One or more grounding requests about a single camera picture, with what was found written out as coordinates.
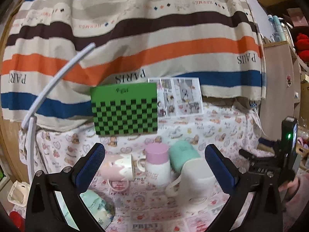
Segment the person's right hand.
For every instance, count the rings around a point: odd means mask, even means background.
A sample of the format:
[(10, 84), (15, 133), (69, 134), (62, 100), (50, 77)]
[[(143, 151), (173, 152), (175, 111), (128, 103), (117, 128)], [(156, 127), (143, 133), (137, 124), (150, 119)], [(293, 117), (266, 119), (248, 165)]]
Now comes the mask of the person's right hand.
[(299, 178), (295, 177), (293, 181), (285, 182), (279, 187), (279, 192), (284, 200), (289, 200), (296, 194), (299, 189)]

